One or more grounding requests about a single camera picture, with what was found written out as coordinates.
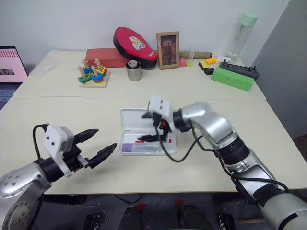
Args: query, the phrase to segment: laptop screen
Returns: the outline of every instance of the laptop screen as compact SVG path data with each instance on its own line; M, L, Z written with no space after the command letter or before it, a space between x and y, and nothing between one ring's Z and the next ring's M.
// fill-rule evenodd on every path
M27 78L24 65L15 47L0 47L0 84L23 82Z

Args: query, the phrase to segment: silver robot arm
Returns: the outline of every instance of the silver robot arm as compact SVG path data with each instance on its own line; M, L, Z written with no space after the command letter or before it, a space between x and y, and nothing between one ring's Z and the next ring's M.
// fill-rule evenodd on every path
M169 101L154 95L148 104L148 113L154 125L158 119L164 119L173 132L185 132L192 127L200 130L222 166L229 171L238 192L248 203L259 207L273 229L306 229L307 204L276 184L249 180L275 178L253 150L246 147L227 119L214 112L208 103L196 102L175 111Z
M98 129L89 129L73 135L64 126L44 124L44 147L50 157L38 159L0 178L0 230L26 230L34 203L51 187L52 182L84 167L94 168L115 149L116 143L105 147L91 159L83 158L76 146L91 138Z

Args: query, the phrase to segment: picture frame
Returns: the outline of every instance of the picture frame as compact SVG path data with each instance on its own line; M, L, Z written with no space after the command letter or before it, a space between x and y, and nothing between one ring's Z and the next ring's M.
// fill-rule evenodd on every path
M179 31L160 32L157 35L159 68L171 69L179 67Z

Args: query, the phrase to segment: laptop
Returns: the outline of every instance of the laptop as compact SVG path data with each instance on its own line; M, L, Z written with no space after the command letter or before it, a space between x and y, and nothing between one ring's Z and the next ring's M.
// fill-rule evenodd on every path
M16 47L0 46L0 110L27 76Z

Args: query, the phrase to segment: yellow sponge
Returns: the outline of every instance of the yellow sponge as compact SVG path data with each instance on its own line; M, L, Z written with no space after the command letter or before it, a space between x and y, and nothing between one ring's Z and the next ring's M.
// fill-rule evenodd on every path
M210 59L206 59L205 60L207 62L208 65L212 65L215 64L217 62L216 58L212 57Z
M209 67L206 61L200 61L200 64L202 65L203 68Z

